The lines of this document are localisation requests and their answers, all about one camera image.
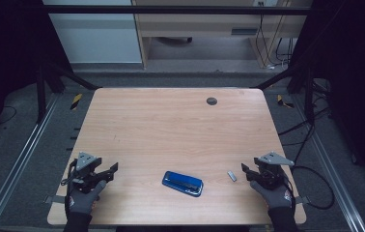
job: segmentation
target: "round hole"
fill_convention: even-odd
[[[216,98],[207,98],[207,104],[215,105],[217,103]]]

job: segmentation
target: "metal bracket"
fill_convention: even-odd
[[[309,200],[309,197],[307,197],[307,196],[297,196],[297,197],[295,197],[295,203],[296,203],[296,205],[300,204],[300,203],[302,203],[304,205],[304,204],[310,203],[310,200]]]
[[[278,164],[278,165],[288,165],[288,166],[295,165],[293,161],[290,161],[273,151],[264,156],[259,157],[258,160],[261,162],[265,162],[267,164]]]
[[[83,169],[84,167],[86,167],[87,165],[89,165],[90,163],[94,162],[97,159],[98,158],[95,156],[89,155],[85,152],[80,152],[79,157],[77,159],[76,170],[80,171],[81,169]]]
[[[47,195],[44,198],[44,201],[43,201],[43,203],[45,203],[45,204],[52,204],[53,202],[65,204],[65,196],[61,196],[61,195],[49,196],[49,195]]]

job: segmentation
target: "small metal object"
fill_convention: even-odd
[[[233,180],[233,182],[237,180],[237,177],[234,175],[234,172],[232,171],[228,171],[228,176],[231,177],[231,180]]]

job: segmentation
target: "aluminum rail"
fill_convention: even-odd
[[[14,188],[16,187],[20,176],[22,175],[23,171],[25,170],[26,164],[28,163],[29,159],[32,157],[32,154],[38,145],[38,142],[43,134],[45,127],[47,126],[51,115],[56,107],[58,100],[60,99],[60,95],[53,95],[52,99],[49,101],[48,104],[48,111],[44,116],[43,120],[36,124],[34,129],[32,130],[32,134],[29,136],[28,140],[24,148],[22,149],[19,157],[17,158],[16,162],[14,163],[14,167],[12,168],[11,172],[9,173],[8,178],[4,182],[3,186],[0,189],[0,216],[5,209],[9,199],[14,192]]]
[[[306,117],[303,113],[303,103],[299,98],[293,97],[295,102],[295,106],[300,114],[300,116],[305,120]],[[351,196],[343,184],[343,180],[340,177],[339,173],[336,170],[336,167],[333,165],[332,160],[329,157],[326,149],[324,148],[321,139],[319,138],[317,133],[313,133],[312,135],[313,146],[318,152],[318,158],[323,168],[323,172],[326,174],[326,177],[332,186],[337,202],[339,203],[340,209],[342,210],[346,222],[351,228],[352,232],[365,232],[365,224],[361,215],[358,213]]]

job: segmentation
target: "finger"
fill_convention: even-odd
[[[265,189],[260,185],[258,184],[258,182],[256,181],[251,181],[251,188],[253,188],[254,190],[256,190],[259,194],[261,195],[264,195],[265,193]]]
[[[289,183],[289,179],[287,176],[284,176],[284,185],[287,186]]]
[[[285,173],[285,171],[284,171],[284,169],[282,169],[282,167],[280,169],[280,175],[284,177],[284,180],[286,182],[288,182],[288,180],[289,180],[288,175]]]
[[[93,205],[92,205],[92,211],[95,209],[96,205],[97,205],[97,202],[96,202],[96,201],[94,201],[94,202],[93,202]]]
[[[98,195],[104,190],[105,187],[106,187],[106,182],[100,181],[96,185],[95,189],[93,189],[93,191],[91,191],[91,194],[94,195],[95,197],[98,197]]]

